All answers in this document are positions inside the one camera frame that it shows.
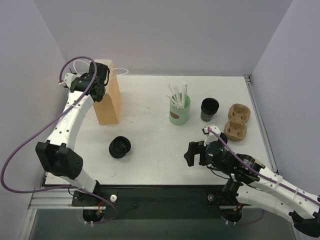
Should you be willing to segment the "black cup lid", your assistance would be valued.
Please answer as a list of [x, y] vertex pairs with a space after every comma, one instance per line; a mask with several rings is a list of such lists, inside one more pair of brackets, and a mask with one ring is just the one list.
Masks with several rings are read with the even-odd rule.
[[227, 138], [227, 136], [226, 136], [223, 132], [220, 133], [218, 139], [219, 139], [219, 141], [220, 141], [221, 143], [225, 143], [225, 144], [228, 143], [228, 138]]

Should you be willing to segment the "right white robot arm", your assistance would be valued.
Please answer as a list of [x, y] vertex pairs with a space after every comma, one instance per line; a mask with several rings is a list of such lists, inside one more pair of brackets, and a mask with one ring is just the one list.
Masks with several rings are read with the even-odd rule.
[[289, 183], [262, 162], [247, 154], [234, 153], [219, 140], [205, 144], [190, 142], [184, 158], [188, 166], [210, 165], [229, 177], [221, 197], [227, 204], [235, 201], [272, 212], [288, 220], [301, 233], [320, 236], [320, 197]]

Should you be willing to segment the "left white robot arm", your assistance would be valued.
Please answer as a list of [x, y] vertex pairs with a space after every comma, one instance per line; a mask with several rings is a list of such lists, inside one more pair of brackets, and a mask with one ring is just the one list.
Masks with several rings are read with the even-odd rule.
[[100, 203], [102, 193], [97, 180], [83, 168], [83, 158], [75, 151], [76, 138], [83, 120], [95, 102], [100, 102], [109, 82], [110, 68], [91, 63], [88, 72], [67, 73], [59, 84], [69, 89], [64, 111], [45, 142], [38, 142], [35, 151], [43, 169], [60, 177], [78, 189], [84, 189], [83, 199], [91, 206]]

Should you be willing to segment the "brown paper bag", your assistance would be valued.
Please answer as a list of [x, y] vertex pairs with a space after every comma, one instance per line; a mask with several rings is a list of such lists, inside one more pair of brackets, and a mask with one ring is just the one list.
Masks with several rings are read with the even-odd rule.
[[69, 99], [73, 108], [69, 113], [73, 126], [81, 126], [91, 107], [94, 108], [100, 125], [120, 122], [122, 99], [114, 63], [109, 59], [96, 59], [95, 62], [109, 67], [109, 82], [107, 86], [98, 83], [91, 86], [89, 71], [77, 76], [72, 82]]

